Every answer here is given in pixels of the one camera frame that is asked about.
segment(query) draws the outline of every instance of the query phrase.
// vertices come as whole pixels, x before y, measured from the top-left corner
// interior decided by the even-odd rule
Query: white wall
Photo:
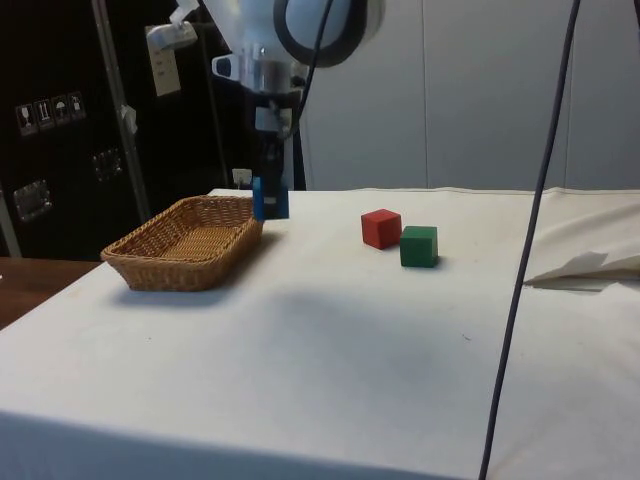
[[[633,2],[582,4],[549,185],[640,188]],[[316,77],[310,186],[532,188],[570,7],[388,1],[379,36]]]
[[[318,71],[303,129],[317,190],[426,187],[422,0],[391,0],[378,36]]]

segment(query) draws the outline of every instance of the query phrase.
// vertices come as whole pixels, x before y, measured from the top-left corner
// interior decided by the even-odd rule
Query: metal latch
[[[18,217],[24,223],[32,222],[53,208],[51,192],[46,180],[38,180],[13,192]]]

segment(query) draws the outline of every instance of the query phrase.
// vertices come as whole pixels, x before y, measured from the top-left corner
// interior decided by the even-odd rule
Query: red cube
[[[362,216],[362,240],[384,250],[398,245],[402,236],[402,217],[389,210],[378,210]]]

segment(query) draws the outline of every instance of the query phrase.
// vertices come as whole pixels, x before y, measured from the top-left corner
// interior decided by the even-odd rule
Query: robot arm
[[[234,54],[241,55],[260,45],[271,60],[311,63],[327,0],[203,1]],[[332,67],[344,62],[375,35],[384,8],[385,0],[334,0],[318,66]]]
[[[247,124],[261,144],[254,213],[261,220],[286,218],[285,142],[300,121],[309,67],[338,65],[372,38],[385,0],[202,1],[231,50],[213,59],[213,73],[244,87]],[[199,3],[178,5],[171,16],[175,30]]]

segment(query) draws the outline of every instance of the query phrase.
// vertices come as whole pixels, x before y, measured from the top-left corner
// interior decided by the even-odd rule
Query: white tablecloth
[[[219,291],[136,293],[98,268],[0,332],[0,478],[474,478],[530,204],[294,193]],[[438,226],[439,268],[364,246],[378,208]],[[611,232],[633,259],[616,226],[639,210],[547,194],[533,275]],[[491,478],[633,479],[638,452],[640,294],[526,289]]]

